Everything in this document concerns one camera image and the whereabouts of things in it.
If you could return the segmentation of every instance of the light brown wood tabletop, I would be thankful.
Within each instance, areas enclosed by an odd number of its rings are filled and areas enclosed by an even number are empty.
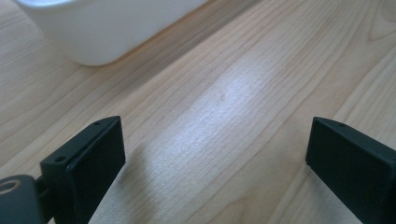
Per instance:
[[[211,0],[96,67],[0,5],[0,178],[121,116],[91,223],[360,223],[305,164],[312,118],[396,148],[395,0]]]

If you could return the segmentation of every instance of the wood grain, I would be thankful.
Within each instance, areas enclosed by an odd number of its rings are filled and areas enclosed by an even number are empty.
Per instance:
[[[121,115],[91,223],[359,223],[305,165],[314,116],[396,148],[396,1],[217,0],[115,63],[69,61],[0,6],[0,177]]]

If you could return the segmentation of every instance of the white container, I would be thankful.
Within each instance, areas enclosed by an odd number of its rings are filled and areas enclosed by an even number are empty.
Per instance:
[[[13,0],[72,60],[111,63],[206,0]]]

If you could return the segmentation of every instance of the black object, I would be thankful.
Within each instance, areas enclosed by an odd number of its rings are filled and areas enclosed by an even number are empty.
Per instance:
[[[314,118],[306,163],[363,223],[396,223],[396,152],[343,123]]]
[[[98,120],[40,162],[36,181],[0,180],[0,223],[88,223],[124,163],[120,117]]]

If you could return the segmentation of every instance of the white bowl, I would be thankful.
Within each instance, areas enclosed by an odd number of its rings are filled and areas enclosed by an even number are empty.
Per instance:
[[[206,0],[13,0],[72,60],[111,63]]]

